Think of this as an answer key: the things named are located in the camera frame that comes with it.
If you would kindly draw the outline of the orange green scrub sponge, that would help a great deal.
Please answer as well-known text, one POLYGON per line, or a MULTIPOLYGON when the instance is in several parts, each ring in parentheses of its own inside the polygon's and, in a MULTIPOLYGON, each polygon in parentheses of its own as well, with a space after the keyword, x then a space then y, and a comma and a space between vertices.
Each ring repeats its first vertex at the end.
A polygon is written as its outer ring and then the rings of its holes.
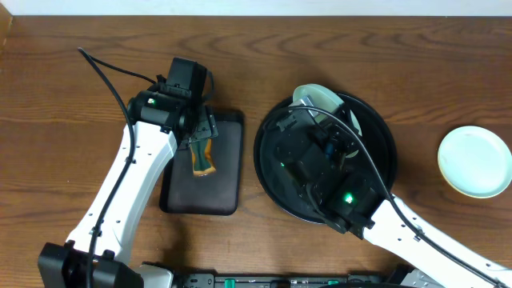
POLYGON ((206 176, 216 171, 211 156, 212 140, 205 139, 190 144, 193 174, 196 177, 206 176))

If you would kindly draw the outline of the mint plate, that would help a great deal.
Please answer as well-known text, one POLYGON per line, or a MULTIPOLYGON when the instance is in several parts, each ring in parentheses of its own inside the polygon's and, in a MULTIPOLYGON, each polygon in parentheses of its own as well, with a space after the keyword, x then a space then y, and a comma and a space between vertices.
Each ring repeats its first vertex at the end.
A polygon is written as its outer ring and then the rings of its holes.
POLYGON ((460 126, 440 142, 438 168, 457 192, 472 198, 492 198, 511 184, 511 150, 494 132, 480 126, 460 126))
MULTIPOLYGON (((345 105, 345 102, 339 96, 337 96, 335 92, 319 84, 306 84, 297 87, 293 92, 292 101, 294 98, 300 98, 301 96, 305 95, 310 95, 315 104, 315 108, 323 109, 332 114, 339 110, 339 108, 348 108, 348 105, 345 105)), ((315 124, 320 124, 324 122, 324 120, 327 121, 327 119, 328 117, 326 115, 320 114, 318 112, 318 115, 315 118, 312 118, 312 121, 314 121, 315 124)), ((358 119, 351 109, 348 109, 347 121, 352 125, 353 128, 355 128, 355 132, 357 132, 358 136, 362 136, 362 130, 358 119)), ((357 154, 358 150, 355 150, 354 152, 347 153, 347 157, 354 158, 357 154)))

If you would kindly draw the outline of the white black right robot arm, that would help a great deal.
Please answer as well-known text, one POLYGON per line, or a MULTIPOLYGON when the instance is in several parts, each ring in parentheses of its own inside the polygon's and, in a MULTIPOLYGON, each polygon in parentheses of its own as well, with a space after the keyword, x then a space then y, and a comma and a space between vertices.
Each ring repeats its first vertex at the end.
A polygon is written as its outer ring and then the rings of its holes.
POLYGON ((363 232, 364 239, 380 246, 430 276, 444 287, 510 287, 511 270, 497 265, 453 240, 413 212, 386 188, 376 165, 358 135, 336 116, 312 106, 288 106, 269 113, 267 120, 295 110, 316 111, 337 122, 358 145, 374 174, 374 182, 384 193, 371 218, 376 221, 363 232))

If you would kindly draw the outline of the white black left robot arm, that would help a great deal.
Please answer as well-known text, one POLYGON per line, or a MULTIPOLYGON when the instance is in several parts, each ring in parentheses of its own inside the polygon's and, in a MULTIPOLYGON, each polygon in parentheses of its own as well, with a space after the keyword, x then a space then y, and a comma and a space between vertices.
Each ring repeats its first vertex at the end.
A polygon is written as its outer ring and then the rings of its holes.
POLYGON ((170 287, 174 273, 155 263, 129 266, 135 232, 156 181, 184 142, 216 133, 206 97, 143 90, 123 106, 127 123, 115 160, 90 208, 62 245, 38 256, 46 287, 170 287))

